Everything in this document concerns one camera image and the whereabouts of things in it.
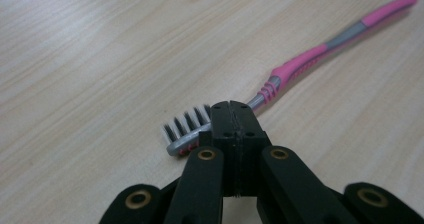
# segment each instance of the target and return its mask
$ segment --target pink toothbrush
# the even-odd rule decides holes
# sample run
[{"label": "pink toothbrush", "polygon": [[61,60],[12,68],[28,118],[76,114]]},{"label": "pink toothbrush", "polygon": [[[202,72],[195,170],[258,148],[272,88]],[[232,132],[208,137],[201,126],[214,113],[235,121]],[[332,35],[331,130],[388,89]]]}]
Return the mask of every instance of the pink toothbrush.
[{"label": "pink toothbrush", "polygon": [[[281,66],[272,70],[268,81],[257,95],[247,105],[253,110],[269,103],[277,93],[302,72],[315,65],[321,58],[343,44],[351,41],[359,34],[369,30],[389,16],[400,10],[414,5],[417,0],[394,0],[363,17],[360,21],[346,28],[333,39],[316,46]],[[199,132],[211,128],[209,119],[209,106],[194,108],[192,113],[184,113],[184,118],[175,118],[170,124],[164,126],[169,145],[166,148],[171,156],[184,155],[198,146]]]}]

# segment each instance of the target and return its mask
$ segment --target screw hole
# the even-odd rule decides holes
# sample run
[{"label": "screw hole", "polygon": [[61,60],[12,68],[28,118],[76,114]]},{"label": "screw hole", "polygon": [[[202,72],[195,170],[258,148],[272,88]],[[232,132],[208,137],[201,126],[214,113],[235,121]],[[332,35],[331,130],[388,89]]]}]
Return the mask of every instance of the screw hole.
[{"label": "screw hole", "polygon": [[125,205],[129,209],[139,209],[145,207],[152,200],[152,195],[146,190],[139,190],[131,193],[125,199]]},{"label": "screw hole", "polygon": [[371,206],[383,208],[389,203],[383,194],[371,188],[359,189],[357,195],[359,199]]},{"label": "screw hole", "polygon": [[203,150],[203,151],[200,151],[197,154],[197,157],[199,157],[201,160],[205,160],[205,161],[212,160],[212,159],[215,158],[215,156],[216,156],[216,154],[212,150]]},{"label": "screw hole", "polygon": [[271,156],[274,157],[275,159],[284,160],[289,157],[289,154],[286,151],[281,149],[273,149],[271,151]]}]

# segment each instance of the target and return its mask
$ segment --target toothbrush head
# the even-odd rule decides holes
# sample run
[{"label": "toothbrush head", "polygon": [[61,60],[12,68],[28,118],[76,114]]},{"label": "toothbrush head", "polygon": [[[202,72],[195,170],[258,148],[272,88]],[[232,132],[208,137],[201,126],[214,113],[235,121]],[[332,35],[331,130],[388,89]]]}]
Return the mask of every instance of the toothbrush head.
[{"label": "toothbrush head", "polygon": [[210,113],[209,105],[194,107],[163,126],[169,155],[186,155],[199,146],[199,132],[210,130]]}]

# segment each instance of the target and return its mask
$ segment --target light wooden surface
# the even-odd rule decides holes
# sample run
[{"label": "light wooden surface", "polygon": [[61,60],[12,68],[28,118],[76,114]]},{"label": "light wooden surface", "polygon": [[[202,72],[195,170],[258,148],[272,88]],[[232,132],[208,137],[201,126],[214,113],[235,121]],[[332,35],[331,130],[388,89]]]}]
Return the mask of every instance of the light wooden surface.
[{"label": "light wooden surface", "polygon": [[[185,159],[163,123],[248,101],[272,68],[391,0],[0,0],[0,223],[97,223]],[[261,111],[329,187],[382,186],[424,215],[424,0]],[[259,223],[226,199],[223,223]]]}]

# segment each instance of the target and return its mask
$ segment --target toothbrush handle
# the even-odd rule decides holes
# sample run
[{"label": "toothbrush handle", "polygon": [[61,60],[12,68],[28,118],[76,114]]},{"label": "toothbrush handle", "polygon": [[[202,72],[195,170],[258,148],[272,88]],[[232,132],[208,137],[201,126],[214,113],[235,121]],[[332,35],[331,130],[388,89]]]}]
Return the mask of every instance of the toothbrush handle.
[{"label": "toothbrush handle", "polygon": [[330,41],[316,46],[300,54],[299,56],[296,56],[281,66],[274,68],[271,72],[269,81],[265,84],[261,91],[258,92],[258,96],[262,96],[261,100],[263,101],[260,103],[256,101],[256,103],[253,105],[255,107],[254,109],[262,104],[268,103],[276,96],[279,90],[282,90],[287,85],[290,80],[295,79],[302,72],[316,64],[331,50],[346,44],[385,18],[392,16],[400,10],[414,5],[416,2],[417,0],[394,0],[369,13],[360,21],[354,23]]}]

